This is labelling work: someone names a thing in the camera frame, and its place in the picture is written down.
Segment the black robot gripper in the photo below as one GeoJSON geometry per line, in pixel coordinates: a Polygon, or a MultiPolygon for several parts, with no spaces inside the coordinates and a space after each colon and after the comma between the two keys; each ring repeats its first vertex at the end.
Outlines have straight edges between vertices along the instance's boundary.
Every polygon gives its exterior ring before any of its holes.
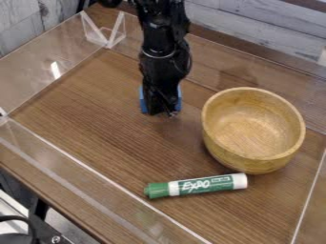
{"type": "Polygon", "coordinates": [[[190,48],[176,47],[167,53],[142,48],[139,58],[147,114],[164,112],[174,116],[178,104],[176,87],[193,65],[190,48]]]}

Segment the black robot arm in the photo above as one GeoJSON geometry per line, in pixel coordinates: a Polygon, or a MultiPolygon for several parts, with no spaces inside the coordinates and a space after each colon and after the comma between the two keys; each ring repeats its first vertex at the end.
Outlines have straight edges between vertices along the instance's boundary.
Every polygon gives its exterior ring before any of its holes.
{"type": "MultiPolygon", "coordinates": [[[[116,8],[123,0],[96,0],[104,8],[116,8]]],[[[126,0],[136,10],[143,31],[139,70],[146,113],[168,116],[178,113],[179,83],[193,68],[193,56],[184,39],[190,29],[184,0],[126,0]]]]}

